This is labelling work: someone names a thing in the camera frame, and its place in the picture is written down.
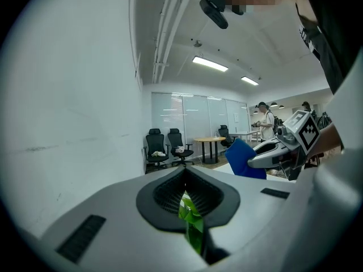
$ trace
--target office chair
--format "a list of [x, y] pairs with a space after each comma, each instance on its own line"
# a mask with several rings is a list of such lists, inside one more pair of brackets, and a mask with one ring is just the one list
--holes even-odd
[[174, 165], [174, 163], [176, 163], [176, 165], [187, 165], [187, 162], [192, 163], [192, 165], [194, 165], [193, 161], [189, 161], [189, 160], [185, 160], [186, 157], [191, 156], [194, 151], [193, 150], [189, 150], [189, 146], [193, 145], [193, 144], [186, 144], [188, 146], [188, 150], [184, 150], [184, 152], [179, 153], [179, 152], [175, 152], [175, 149], [177, 149], [179, 146], [183, 146], [183, 141], [182, 141], [182, 134], [179, 132], [179, 129], [170, 129], [170, 133], [168, 134], [168, 138], [171, 144], [171, 153], [173, 154], [174, 157], [179, 157], [180, 160], [171, 163], [171, 166]]
[[221, 137], [226, 137], [226, 140], [221, 141], [221, 145], [224, 147], [227, 147], [227, 148], [233, 144], [234, 139], [237, 137], [237, 136], [233, 136], [233, 140], [231, 139], [231, 136], [229, 136], [229, 131], [228, 131], [227, 125], [221, 125], [221, 128], [218, 129], [218, 132]]
[[149, 152], [146, 154], [146, 146], [143, 148], [145, 152], [145, 158], [149, 163], [157, 163], [158, 170], [161, 169], [160, 162], [164, 163], [163, 168], [166, 168], [164, 160], [169, 159], [169, 146], [167, 146], [166, 156], [152, 156], [155, 151], [165, 153], [164, 149], [164, 135], [161, 134], [160, 129], [150, 129], [149, 135], [146, 136], [147, 145], [149, 146]]

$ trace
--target white ceiling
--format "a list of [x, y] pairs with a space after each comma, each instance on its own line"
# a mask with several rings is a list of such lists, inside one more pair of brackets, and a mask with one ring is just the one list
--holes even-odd
[[[139, 27], [145, 28], [141, 31], [143, 34], [138, 34], [143, 35], [140, 45], [143, 46], [141, 76], [144, 83], [151, 83], [153, 37], [158, 32], [163, 1], [144, 1], [147, 19], [141, 14], [138, 19]], [[325, 80], [320, 63], [300, 38], [294, 4], [282, 1], [267, 11], [242, 16], [225, 13], [229, 27], [219, 29], [202, 12], [199, 1], [191, 0], [181, 19], [168, 57], [164, 82], [207, 85], [254, 96], [269, 90], [291, 89], [299, 83], [314, 84], [317, 80]], [[202, 42], [202, 47], [193, 47], [196, 40]], [[194, 56], [204, 56], [229, 69], [222, 73], [194, 64]], [[259, 85], [255, 87], [241, 81], [245, 75], [258, 81]]]
[[[322, 104], [327, 103], [333, 98], [333, 94], [329, 88], [304, 93], [302, 95], [292, 96], [292, 97], [286, 97], [280, 100], [276, 100], [275, 103], [278, 105], [283, 105], [286, 108], [294, 108], [299, 107], [304, 101], [309, 102], [310, 105], [314, 104]], [[277, 107], [271, 107], [271, 110], [278, 109]], [[250, 107], [250, 113], [253, 114], [253, 112], [256, 110], [255, 105]]]

